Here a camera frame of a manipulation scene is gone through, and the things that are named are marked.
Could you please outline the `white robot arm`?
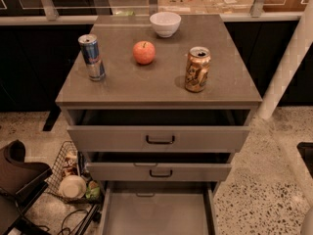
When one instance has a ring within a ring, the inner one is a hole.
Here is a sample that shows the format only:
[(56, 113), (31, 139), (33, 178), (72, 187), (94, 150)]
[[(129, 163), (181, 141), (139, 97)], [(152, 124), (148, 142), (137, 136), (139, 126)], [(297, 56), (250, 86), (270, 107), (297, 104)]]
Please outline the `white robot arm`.
[(300, 235), (313, 235), (313, 207), (307, 212), (303, 220)]

